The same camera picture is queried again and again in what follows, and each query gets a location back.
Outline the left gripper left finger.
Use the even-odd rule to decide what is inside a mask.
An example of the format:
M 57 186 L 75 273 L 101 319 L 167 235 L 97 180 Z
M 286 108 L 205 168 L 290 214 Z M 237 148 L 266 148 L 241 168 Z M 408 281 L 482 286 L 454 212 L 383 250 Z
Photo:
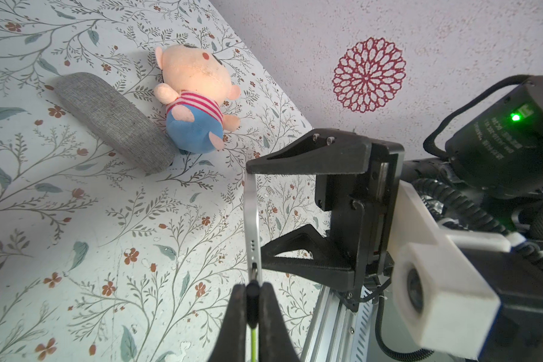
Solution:
M 237 284 L 232 288 L 220 333 L 209 362 L 245 361 L 247 339 L 248 293 L 253 285 Z

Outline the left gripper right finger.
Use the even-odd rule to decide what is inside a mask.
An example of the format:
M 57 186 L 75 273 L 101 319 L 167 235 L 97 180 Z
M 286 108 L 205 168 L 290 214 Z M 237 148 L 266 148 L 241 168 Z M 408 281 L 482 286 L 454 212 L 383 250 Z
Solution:
M 259 288 L 259 361 L 300 362 L 270 283 Z

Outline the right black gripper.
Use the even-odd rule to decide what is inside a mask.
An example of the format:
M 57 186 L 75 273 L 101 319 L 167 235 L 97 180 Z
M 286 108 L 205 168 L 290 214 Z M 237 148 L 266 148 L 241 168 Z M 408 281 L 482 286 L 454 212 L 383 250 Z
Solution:
M 327 238 L 307 224 L 261 247 L 262 268 L 297 275 L 337 292 L 357 312 L 363 288 L 378 288 L 404 161 L 398 143 L 332 128 L 309 131 L 247 162 L 251 174 L 320 175 L 315 200 L 330 212 Z

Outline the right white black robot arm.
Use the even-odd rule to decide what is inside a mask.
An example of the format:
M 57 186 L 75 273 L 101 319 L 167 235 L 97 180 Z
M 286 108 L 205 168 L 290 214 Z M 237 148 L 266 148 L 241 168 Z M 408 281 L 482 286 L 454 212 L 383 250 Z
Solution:
M 543 75 L 509 92 L 428 158 L 397 143 L 314 129 L 247 163 L 249 284 L 229 313 L 260 361 L 366 360 L 367 338 L 395 361 L 543 361 Z M 301 226 L 260 244 L 257 175 L 313 175 L 328 230 Z M 263 270 L 321 285 L 300 356 Z

